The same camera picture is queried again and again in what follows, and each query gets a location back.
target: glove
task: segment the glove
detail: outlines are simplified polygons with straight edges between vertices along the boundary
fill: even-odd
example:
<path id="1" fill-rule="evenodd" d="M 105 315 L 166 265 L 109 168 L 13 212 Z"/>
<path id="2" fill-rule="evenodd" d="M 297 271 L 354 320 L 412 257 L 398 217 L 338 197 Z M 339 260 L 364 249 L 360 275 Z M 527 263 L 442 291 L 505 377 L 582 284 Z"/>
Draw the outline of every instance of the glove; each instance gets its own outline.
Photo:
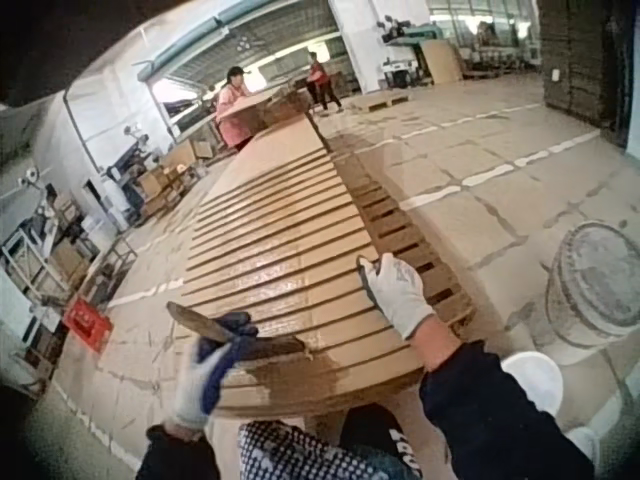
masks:
<path id="1" fill-rule="evenodd" d="M 391 253 L 382 255 L 376 268 L 358 257 L 358 272 L 367 295 L 402 338 L 411 338 L 422 321 L 435 312 L 424 299 L 418 272 Z"/>
<path id="2" fill-rule="evenodd" d="M 172 420 L 192 430 L 205 427 L 220 400 L 222 379 L 258 335 L 246 312 L 229 313 L 217 321 L 236 337 L 225 345 L 199 337 L 185 355 L 178 376 Z"/>

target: woman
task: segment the woman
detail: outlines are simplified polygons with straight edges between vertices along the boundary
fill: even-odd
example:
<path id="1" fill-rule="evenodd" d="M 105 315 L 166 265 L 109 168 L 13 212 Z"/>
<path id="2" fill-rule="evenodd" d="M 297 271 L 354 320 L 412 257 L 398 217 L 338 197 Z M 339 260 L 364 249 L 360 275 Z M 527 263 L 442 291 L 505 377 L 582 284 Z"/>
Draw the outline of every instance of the woman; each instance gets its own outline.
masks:
<path id="1" fill-rule="evenodd" d="M 338 97 L 336 97 L 336 94 L 333 93 L 331 79 L 322 64 L 318 61 L 318 54 L 316 52 L 309 52 L 309 57 L 311 58 L 311 72 L 307 77 L 307 82 L 315 83 L 317 96 L 322 104 L 322 109 L 325 112 L 328 110 L 326 97 L 329 97 L 329 100 L 338 106 L 338 113 L 341 113 L 343 111 L 342 104 L 340 100 L 338 100 Z"/>
<path id="2" fill-rule="evenodd" d="M 240 151 L 251 141 L 253 136 L 241 118 L 231 116 L 220 119 L 240 97 L 250 95 L 247 86 L 244 84 L 244 70 L 241 67 L 231 67 L 227 72 L 227 84 L 220 91 L 218 106 L 216 111 L 216 122 L 220 129 L 220 134 L 230 147 Z"/>

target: metal bucket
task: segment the metal bucket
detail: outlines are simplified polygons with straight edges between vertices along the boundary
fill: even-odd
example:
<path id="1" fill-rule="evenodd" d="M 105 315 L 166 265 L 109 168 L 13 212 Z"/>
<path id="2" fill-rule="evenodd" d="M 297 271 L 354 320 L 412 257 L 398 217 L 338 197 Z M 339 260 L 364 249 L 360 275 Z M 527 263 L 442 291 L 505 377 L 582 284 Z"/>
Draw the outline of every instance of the metal bucket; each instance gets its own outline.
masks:
<path id="1" fill-rule="evenodd" d="M 599 222 L 569 232 L 553 262 L 545 314 L 545 334 L 534 342 L 561 365 L 625 338 L 640 326 L 638 246 Z"/>

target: red plastic basket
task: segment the red plastic basket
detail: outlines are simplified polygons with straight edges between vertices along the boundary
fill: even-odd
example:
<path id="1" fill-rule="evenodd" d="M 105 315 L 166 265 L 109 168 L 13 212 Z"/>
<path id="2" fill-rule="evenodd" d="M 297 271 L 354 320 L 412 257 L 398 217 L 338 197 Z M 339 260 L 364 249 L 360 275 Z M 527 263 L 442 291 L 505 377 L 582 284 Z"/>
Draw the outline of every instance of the red plastic basket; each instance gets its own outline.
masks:
<path id="1" fill-rule="evenodd" d="M 62 322 L 96 353 L 101 353 L 107 343 L 113 324 L 84 299 L 71 299 Z"/>

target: pink shirt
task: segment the pink shirt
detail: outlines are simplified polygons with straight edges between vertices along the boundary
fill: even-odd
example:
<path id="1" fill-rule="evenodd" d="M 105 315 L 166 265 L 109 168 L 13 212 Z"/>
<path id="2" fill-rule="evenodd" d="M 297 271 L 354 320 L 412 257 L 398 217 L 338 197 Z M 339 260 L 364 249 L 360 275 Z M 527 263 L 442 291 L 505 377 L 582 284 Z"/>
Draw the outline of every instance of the pink shirt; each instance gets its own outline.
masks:
<path id="1" fill-rule="evenodd" d="M 225 86 L 220 91 L 220 96 L 218 97 L 216 117 L 229 110 L 238 98 L 248 96 L 249 90 L 245 85 L 242 85 L 240 88 L 236 88 L 231 84 Z M 251 136 L 251 130 L 249 130 L 240 118 L 235 116 L 223 118 L 219 123 L 219 127 L 222 138 L 224 138 L 224 141 L 227 142 L 227 145 L 230 147 L 239 144 Z"/>

